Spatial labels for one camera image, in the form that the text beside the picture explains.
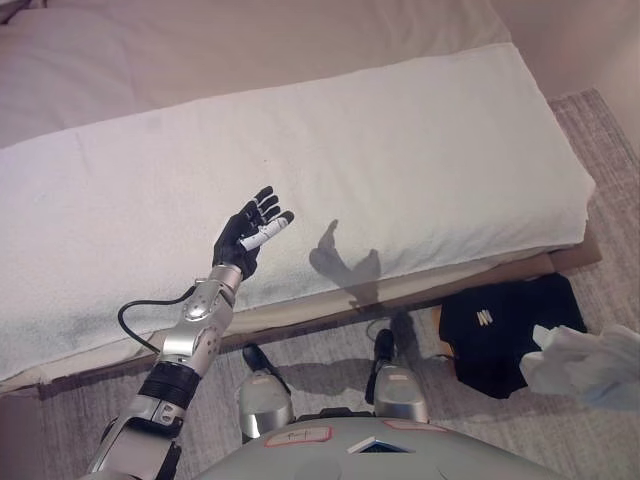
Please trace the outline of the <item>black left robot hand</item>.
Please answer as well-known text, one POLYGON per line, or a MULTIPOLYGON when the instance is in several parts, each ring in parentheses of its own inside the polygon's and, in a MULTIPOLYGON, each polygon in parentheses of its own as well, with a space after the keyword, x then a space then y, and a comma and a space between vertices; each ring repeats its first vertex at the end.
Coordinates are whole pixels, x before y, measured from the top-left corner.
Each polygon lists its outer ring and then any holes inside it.
POLYGON ((272 186, 254 195, 224 226, 214 244, 212 266, 234 265, 242 279, 257 269, 260 248, 294 221, 292 211, 282 211, 272 186))

